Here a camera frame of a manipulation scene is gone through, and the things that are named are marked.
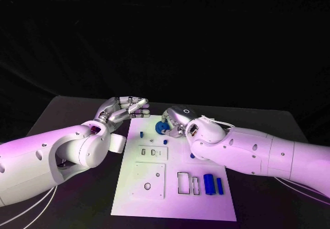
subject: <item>white cable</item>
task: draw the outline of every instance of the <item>white cable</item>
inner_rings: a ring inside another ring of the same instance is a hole
[[[287,185],[277,177],[276,177],[276,179],[286,185],[286,186],[289,186],[293,190],[296,190],[298,192],[300,192],[296,188],[293,188],[290,185]],[[313,197],[313,196],[310,196],[310,195],[308,195],[306,193],[303,193],[303,192],[300,192],[303,195],[306,195],[308,197],[310,197],[310,198],[313,198],[313,199],[316,199],[318,201],[321,201],[321,202],[323,202],[325,204],[328,204],[328,205],[330,205],[330,203],[329,202],[326,202],[326,201],[323,201],[323,200],[321,200],[321,199],[318,199],[316,197]]]
[[[328,197],[328,196],[326,196],[322,192],[319,192],[319,191],[313,190],[312,188],[309,188],[309,187],[303,186],[302,184],[299,184],[299,183],[293,182],[292,180],[287,180],[287,179],[285,179],[285,178],[282,178],[282,179],[283,179],[285,181],[290,182],[292,184],[295,184],[295,185],[298,185],[298,186],[303,187],[305,189],[308,189],[308,190],[313,191],[315,193],[318,193],[318,194],[323,195],[325,197]]]
[[[17,215],[11,220],[8,220],[6,222],[4,222],[0,224],[0,226],[4,226],[5,224],[8,224],[11,221],[14,221],[18,217],[21,217],[28,211],[31,211],[37,205],[44,201],[44,199],[48,197],[50,193],[53,192],[54,188],[50,190],[48,194],[44,196],[44,198],[19,214]]]
[[[215,122],[215,123],[220,123],[220,124],[227,125],[227,126],[230,126],[230,127],[236,127],[236,126],[234,126],[233,124],[230,124],[230,123],[215,121],[214,119],[208,118],[205,115],[202,115],[202,117],[204,117],[205,119],[211,120],[211,121]]]
[[[51,202],[53,202],[54,195],[53,195],[51,200],[50,200],[50,202],[48,202],[48,204],[47,204],[47,207],[48,207],[48,205],[50,205]],[[27,229],[27,228],[29,227],[29,225],[38,220],[40,216],[44,214],[44,212],[45,212],[45,210],[47,210],[47,207],[44,208],[44,211],[42,211],[41,214],[38,215],[37,219],[28,224],[28,226],[27,226],[24,229]]]

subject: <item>table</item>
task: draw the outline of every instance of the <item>table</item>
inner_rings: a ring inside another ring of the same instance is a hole
[[[104,99],[58,96],[28,134],[37,135],[94,118]],[[162,115],[175,104],[151,102],[153,115]],[[207,117],[251,128],[293,141],[308,142],[287,111],[231,107],[191,106]],[[127,136],[130,121],[117,134]],[[123,154],[109,153],[102,165],[74,176],[58,186],[54,201],[31,228],[135,229],[135,228],[328,228],[330,207],[287,188],[273,177],[241,174],[227,169],[238,222],[112,216]],[[0,222],[17,216],[45,195],[0,208]],[[19,219],[4,226],[24,228],[41,213],[50,197]]]

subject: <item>blue part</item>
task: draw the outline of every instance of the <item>blue part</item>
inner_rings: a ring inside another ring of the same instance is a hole
[[[163,123],[162,121],[158,122],[156,124],[156,132],[161,134],[161,135],[165,135],[162,133],[162,130],[169,130],[171,129],[171,126],[168,124],[168,121]]]
[[[205,174],[205,193],[207,195],[215,195],[215,180],[212,174]]]
[[[218,189],[220,189],[220,195],[224,195],[223,179],[221,178],[217,178],[217,184],[218,184]]]

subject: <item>black backdrop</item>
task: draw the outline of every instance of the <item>black backdrop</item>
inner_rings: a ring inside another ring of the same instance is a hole
[[[0,5],[2,142],[57,95],[133,95],[289,110],[310,142],[330,145],[329,1]]]

